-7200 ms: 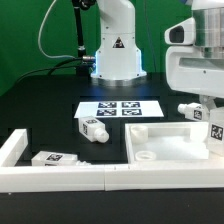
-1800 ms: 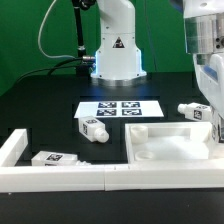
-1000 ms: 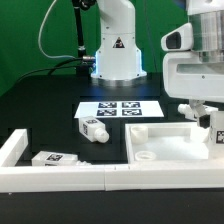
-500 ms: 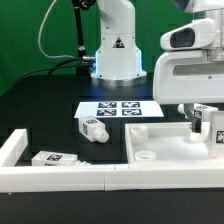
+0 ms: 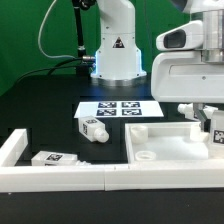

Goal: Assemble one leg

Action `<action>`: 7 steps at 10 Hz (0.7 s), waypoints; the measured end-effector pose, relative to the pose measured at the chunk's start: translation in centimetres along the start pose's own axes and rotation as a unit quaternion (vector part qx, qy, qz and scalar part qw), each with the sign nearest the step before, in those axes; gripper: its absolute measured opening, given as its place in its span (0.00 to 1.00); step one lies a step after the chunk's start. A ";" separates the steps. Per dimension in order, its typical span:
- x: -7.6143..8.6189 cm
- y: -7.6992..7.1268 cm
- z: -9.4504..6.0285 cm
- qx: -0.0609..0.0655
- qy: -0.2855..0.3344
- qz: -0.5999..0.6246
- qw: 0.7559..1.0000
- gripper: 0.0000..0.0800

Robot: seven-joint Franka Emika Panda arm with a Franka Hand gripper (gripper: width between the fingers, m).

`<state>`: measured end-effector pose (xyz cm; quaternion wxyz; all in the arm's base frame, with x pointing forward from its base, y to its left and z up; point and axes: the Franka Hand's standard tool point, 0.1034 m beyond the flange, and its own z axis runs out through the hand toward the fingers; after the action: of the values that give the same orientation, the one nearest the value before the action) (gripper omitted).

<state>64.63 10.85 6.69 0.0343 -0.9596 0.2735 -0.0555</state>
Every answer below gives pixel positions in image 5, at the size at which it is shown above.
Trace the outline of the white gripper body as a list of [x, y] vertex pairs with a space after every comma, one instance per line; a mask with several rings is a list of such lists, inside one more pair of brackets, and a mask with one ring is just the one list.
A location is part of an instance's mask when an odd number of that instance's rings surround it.
[[151, 94], [159, 102], [224, 103], [224, 65], [201, 61], [199, 51], [159, 54]]

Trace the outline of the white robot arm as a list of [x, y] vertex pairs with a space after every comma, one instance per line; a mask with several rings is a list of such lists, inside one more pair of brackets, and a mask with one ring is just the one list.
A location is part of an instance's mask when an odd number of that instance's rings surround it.
[[[224, 0], [170, 0], [190, 21], [160, 34], [151, 72], [159, 102], [190, 102], [200, 121], [205, 103], [224, 103]], [[146, 76], [135, 43], [135, 8], [129, 0], [97, 0], [101, 45], [91, 77], [128, 85]]]

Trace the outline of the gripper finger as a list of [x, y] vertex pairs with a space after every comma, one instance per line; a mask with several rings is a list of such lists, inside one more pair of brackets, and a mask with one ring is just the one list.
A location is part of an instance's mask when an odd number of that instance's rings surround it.
[[202, 131], [209, 131], [210, 130], [210, 119], [204, 112], [205, 105], [203, 103], [194, 103], [193, 110], [201, 122], [201, 130]]

